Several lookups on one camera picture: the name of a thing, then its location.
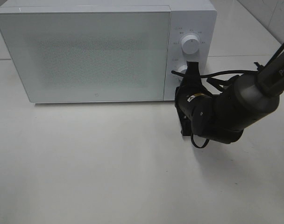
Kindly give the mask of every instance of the microwave door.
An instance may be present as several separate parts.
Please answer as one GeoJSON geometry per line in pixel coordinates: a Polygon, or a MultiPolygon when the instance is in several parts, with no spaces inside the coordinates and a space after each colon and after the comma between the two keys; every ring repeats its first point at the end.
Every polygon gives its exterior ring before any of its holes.
{"type": "Polygon", "coordinates": [[[33,8],[0,14],[1,33],[31,102],[163,100],[168,7],[33,8]]]}

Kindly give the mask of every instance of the white table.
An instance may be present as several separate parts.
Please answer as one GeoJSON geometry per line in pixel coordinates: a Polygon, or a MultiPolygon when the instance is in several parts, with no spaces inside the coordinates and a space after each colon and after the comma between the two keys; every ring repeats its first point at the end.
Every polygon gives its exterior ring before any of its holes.
{"type": "MultiPolygon", "coordinates": [[[[279,44],[235,0],[206,73],[279,44]]],[[[231,145],[194,149],[173,103],[35,105],[0,37],[0,224],[284,224],[284,94],[231,145]]]]}

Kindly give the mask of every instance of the white microwave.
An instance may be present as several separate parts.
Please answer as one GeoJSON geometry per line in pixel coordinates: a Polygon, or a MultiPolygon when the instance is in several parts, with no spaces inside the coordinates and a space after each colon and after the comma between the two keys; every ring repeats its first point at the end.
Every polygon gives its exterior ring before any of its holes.
{"type": "Polygon", "coordinates": [[[30,102],[166,101],[172,70],[203,72],[216,14],[209,0],[8,0],[0,31],[30,102]]]}

